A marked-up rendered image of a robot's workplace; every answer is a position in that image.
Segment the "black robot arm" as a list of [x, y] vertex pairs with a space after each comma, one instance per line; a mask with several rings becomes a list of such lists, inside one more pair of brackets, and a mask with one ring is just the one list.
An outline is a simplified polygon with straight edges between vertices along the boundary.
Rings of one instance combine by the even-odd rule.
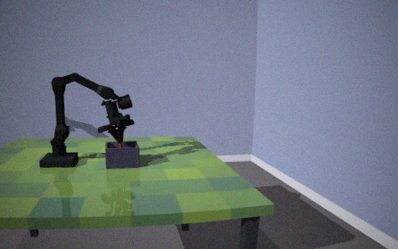
[[[69, 137], [69, 126], [65, 124], [65, 112], [64, 112], [64, 91], [66, 84], [76, 82], [78, 84], [82, 84], [88, 89], [97, 92], [104, 99], [112, 99], [116, 100], [112, 102], [104, 101], [101, 104], [105, 106], [107, 114], [110, 112], [117, 111], [117, 105], [121, 109], [128, 109], [132, 107], [132, 103], [130, 100], [130, 95], [118, 97], [114, 90], [108, 86], [101, 86], [99, 84], [94, 83], [91, 80], [87, 80], [79, 74], [70, 74], [63, 77], [55, 77], [52, 80], [52, 88], [55, 95], [55, 106], [56, 106], [56, 129], [54, 132], [54, 138], [50, 141], [53, 149], [52, 157], [62, 156], [65, 157], [67, 154], [65, 140]], [[130, 121], [130, 115], [126, 114], [123, 116], [122, 113], [117, 116], [113, 116], [113, 123], [115, 122], [117, 125], [127, 125], [127, 122]]]

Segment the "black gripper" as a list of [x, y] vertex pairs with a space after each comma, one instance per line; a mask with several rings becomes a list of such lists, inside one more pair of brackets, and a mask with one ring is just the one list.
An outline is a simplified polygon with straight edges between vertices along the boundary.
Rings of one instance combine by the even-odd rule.
[[[135, 123], [134, 123], [134, 120], [131, 119], [130, 121], [127, 122], [127, 124], [119, 126], [115, 122], [113, 123], [114, 115], [115, 116], [120, 115], [119, 111], [117, 110], [117, 111], [110, 112], [107, 114], [106, 117], [109, 118], [110, 123], [108, 125], [99, 127], [98, 133], [103, 133], [105, 131], [109, 131], [108, 133], [110, 133], [114, 137], [114, 139], [117, 143], [120, 143], [120, 140], [121, 140], [121, 143], [123, 143], [124, 132], [125, 132], [126, 126], [134, 125]], [[113, 126], [113, 125], [115, 125], [115, 126]], [[116, 130], [115, 128], [118, 128], [118, 129]], [[119, 136], [118, 136], [117, 132], [119, 132], [119, 134], [120, 134], [120, 140], [119, 140]]]

